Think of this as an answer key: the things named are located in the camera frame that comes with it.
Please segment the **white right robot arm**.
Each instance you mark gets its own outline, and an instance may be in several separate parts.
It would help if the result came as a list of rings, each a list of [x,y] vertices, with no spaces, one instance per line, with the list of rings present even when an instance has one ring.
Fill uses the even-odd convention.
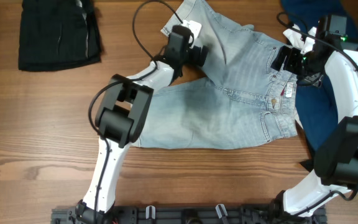
[[[335,196],[352,200],[358,192],[358,43],[340,37],[318,40],[305,55],[282,47],[272,68],[304,78],[321,72],[332,83],[337,125],[314,155],[310,173],[296,186],[281,191],[266,212],[275,223],[304,223]]]

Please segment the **light blue denim shorts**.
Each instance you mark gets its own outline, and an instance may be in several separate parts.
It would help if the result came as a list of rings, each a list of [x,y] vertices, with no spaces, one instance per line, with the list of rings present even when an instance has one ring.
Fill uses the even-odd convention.
[[[282,43],[240,25],[205,1],[184,1],[180,19],[202,26],[204,77],[156,91],[137,147],[238,149],[296,136],[296,76],[272,68]]]

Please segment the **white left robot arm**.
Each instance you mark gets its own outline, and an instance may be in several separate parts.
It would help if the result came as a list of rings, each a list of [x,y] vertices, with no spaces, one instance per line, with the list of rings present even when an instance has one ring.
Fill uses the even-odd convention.
[[[147,68],[129,77],[115,74],[96,94],[101,104],[89,120],[99,135],[98,159],[91,185],[75,207],[74,223],[114,223],[119,173],[144,128],[153,93],[180,77],[184,65],[204,65],[208,48],[195,45],[201,28],[195,21],[174,25],[163,52]]]

